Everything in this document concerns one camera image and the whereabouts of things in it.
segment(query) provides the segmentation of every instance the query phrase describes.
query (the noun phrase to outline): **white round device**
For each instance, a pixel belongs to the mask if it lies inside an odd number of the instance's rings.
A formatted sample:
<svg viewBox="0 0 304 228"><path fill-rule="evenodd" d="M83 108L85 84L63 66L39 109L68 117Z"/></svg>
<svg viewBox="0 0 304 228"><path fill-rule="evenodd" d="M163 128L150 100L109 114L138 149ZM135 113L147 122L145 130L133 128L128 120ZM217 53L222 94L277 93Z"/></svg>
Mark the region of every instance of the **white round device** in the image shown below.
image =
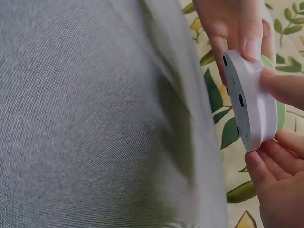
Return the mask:
<svg viewBox="0 0 304 228"><path fill-rule="evenodd" d="M246 61L235 50L227 51L223 61L237 133L248 152L256 150L278 130L277 101L260 83L263 63Z"/></svg>

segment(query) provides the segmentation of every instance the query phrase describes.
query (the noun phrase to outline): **leaf print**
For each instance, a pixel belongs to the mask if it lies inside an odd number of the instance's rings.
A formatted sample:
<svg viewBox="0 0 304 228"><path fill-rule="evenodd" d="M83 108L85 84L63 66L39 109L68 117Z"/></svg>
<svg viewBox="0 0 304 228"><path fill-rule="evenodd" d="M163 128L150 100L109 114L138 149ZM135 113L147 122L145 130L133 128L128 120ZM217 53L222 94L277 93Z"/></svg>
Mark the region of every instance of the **leaf print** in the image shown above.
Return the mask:
<svg viewBox="0 0 304 228"><path fill-rule="evenodd" d="M228 94L228 90L223 84L221 84L219 87L219 93L223 99L223 105L231 107L232 104L231 104L230 96Z"/></svg>
<svg viewBox="0 0 304 228"><path fill-rule="evenodd" d="M302 70L302 65L298 61L296 61L294 58L291 56L288 56L288 60L291 63L291 66L295 67L296 69L299 69L299 71Z"/></svg>
<svg viewBox="0 0 304 228"><path fill-rule="evenodd" d="M282 33L282 24L278 19L275 19L274 27L276 32Z"/></svg>
<svg viewBox="0 0 304 228"><path fill-rule="evenodd" d="M195 11L194 5L193 3L190 3L189 5L187 5L185 8L182 9L182 12L184 14L189 14L189 13L193 13Z"/></svg>
<svg viewBox="0 0 304 228"><path fill-rule="evenodd" d="M283 63L285 63L285 59L282 56L280 56L279 54L277 54L276 55L276 63L283 64Z"/></svg>
<svg viewBox="0 0 304 228"><path fill-rule="evenodd" d="M293 10L294 10L294 12L295 12L295 13L298 13L298 9L297 9L297 7L296 7L296 4L295 4L295 3L293 3L292 8L293 8Z"/></svg>
<svg viewBox="0 0 304 228"><path fill-rule="evenodd" d="M207 87L211 110L212 112L215 112L216 110L223 107L223 100L220 96L217 86L212 79L209 69L206 70L204 79Z"/></svg>
<svg viewBox="0 0 304 228"><path fill-rule="evenodd" d="M300 70L294 68L293 66L277 66L276 70L282 72L289 72L289 73L299 73Z"/></svg>
<svg viewBox="0 0 304 228"><path fill-rule="evenodd" d="M239 172L248 172L247 166L245 166L244 168L242 168Z"/></svg>
<svg viewBox="0 0 304 228"><path fill-rule="evenodd" d="M214 124L217 124L218 121L220 121L230 110L231 110L231 108L221 111L219 113L216 113L213 117Z"/></svg>
<svg viewBox="0 0 304 228"><path fill-rule="evenodd" d="M301 40L302 44L304 45L304 37L300 36L300 40Z"/></svg>
<svg viewBox="0 0 304 228"><path fill-rule="evenodd" d="M270 9L270 10L273 10L273 9L274 9L274 8L272 8L271 5L269 5L269 4L267 4L267 3L265 3L265 6L266 6L268 9Z"/></svg>
<svg viewBox="0 0 304 228"><path fill-rule="evenodd" d="M207 54L205 54L199 61L201 66L207 65L209 63L212 63L214 61L214 56L213 56L213 52L212 50L210 50L209 52L207 52Z"/></svg>
<svg viewBox="0 0 304 228"><path fill-rule="evenodd" d="M226 194L227 203L241 203L256 196L252 181L247 181Z"/></svg>
<svg viewBox="0 0 304 228"><path fill-rule="evenodd" d="M295 25L302 25L302 24L304 24L304 18L291 19L291 23L293 23Z"/></svg>
<svg viewBox="0 0 304 228"><path fill-rule="evenodd" d="M220 149L224 149L234 143L239 139L238 131L237 131L237 123L235 117L232 117L228 120L223 129L222 134L222 144Z"/></svg>
<svg viewBox="0 0 304 228"><path fill-rule="evenodd" d="M288 35L288 34L296 33L298 31L301 31L301 29L302 29L302 25L295 25L289 28L285 28L283 34Z"/></svg>
<svg viewBox="0 0 304 228"><path fill-rule="evenodd" d="M289 73L298 73L302 70L302 65L297 60L292 58L291 56L288 56L288 61L290 62L287 66L277 66L276 70L282 71L282 72L289 72Z"/></svg>
<svg viewBox="0 0 304 228"><path fill-rule="evenodd" d="M300 36L300 41L304 45L304 37ZM304 57L304 51L299 51L299 53Z"/></svg>
<svg viewBox="0 0 304 228"><path fill-rule="evenodd" d="M257 223L252 215L248 211L245 211L235 228L257 228Z"/></svg>
<svg viewBox="0 0 304 228"><path fill-rule="evenodd" d="M286 9L284 10L284 16L285 16L286 19L289 20L289 21L292 19L292 15L291 15L291 12L290 12L289 8L286 8Z"/></svg>
<svg viewBox="0 0 304 228"><path fill-rule="evenodd" d="M191 24L190 26L190 29L194 30L194 31L197 31L201 28L201 22L200 22L200 19L198 17L196 17L193 21L193 23Z"/></svg>
<svg viewBox="0 0 304 228"><path fill-rule="evenodd" d="M282 24L279 20L275 20L274 22L274 27L275 27L275 31L280 33L280 47L282 48L282 39L283 39L283 35L289 35L289 34L293 34L296 32L299 32L300 30L302 30L302 24L304 24L304 18L296 18L298 15L304 15L304 2L302 2L300 5L300 11L298 11L297 5L295 3L292 4L292 9L295 12L295 15L292 16L292 13L290 11L289 8L285 8L284 10L284 16L285 18L289 21L289 24L287 25L287 27L285 29L282 28Z"/></svg>

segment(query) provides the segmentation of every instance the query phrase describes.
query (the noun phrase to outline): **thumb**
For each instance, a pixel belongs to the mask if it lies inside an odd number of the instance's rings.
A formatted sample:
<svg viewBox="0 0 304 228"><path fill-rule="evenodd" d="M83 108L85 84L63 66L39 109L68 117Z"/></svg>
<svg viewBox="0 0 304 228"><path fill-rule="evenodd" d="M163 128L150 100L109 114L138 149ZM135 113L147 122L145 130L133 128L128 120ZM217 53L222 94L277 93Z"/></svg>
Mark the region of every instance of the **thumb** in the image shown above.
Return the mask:
<svg viewBox="0 0 304 228"><path fill-rule="evenodd" d="M276 75L265 67L261 72L261 83L278 101L304 110L304 77L299 75Z"/></svg>
<svg viewBox="0 0 304 228"><path fill-rule="evenodd" d="M263 24L259 0L241 0L238 26L240 52L248 61L261 60Z"/></svg>

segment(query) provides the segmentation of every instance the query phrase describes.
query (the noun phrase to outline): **fingernail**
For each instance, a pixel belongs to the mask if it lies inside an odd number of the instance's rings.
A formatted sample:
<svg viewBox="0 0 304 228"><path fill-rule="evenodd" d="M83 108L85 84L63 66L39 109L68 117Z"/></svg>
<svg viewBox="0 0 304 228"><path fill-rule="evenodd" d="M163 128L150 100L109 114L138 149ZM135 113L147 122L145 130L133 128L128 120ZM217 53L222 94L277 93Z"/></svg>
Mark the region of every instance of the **fingernail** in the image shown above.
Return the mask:
<svg viewBox="0 0 304 228"><path fill-rule="evenodd" d="M245 45L247 54L256 60L261 60L261 45L257 41L248 40Z"/></svg>

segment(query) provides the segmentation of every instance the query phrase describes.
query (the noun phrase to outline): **hand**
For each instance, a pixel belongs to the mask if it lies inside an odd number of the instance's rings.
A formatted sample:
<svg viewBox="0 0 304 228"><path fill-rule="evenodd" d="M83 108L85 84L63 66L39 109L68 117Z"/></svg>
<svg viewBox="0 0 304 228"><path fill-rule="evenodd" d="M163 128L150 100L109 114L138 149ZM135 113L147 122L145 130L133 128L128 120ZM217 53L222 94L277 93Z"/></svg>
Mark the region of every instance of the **hand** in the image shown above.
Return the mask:
<svg viewBox="0 0 304 228"><path fill-rule="evenodd" d="M304 109L304 77L261 74L264 87L277 100ZM280 131L274 140L245 155L260 202L265 228L301 228L304 224L304 135Z"/></svg>
<svg viewBox="0 0 304 228"><path fill-rule="evenodd" d="M227 49L237 50L248 61L259 59L262 53L276 62L273 23L261 0L193 0L193 3L225 85L223 53Z"/></svg>

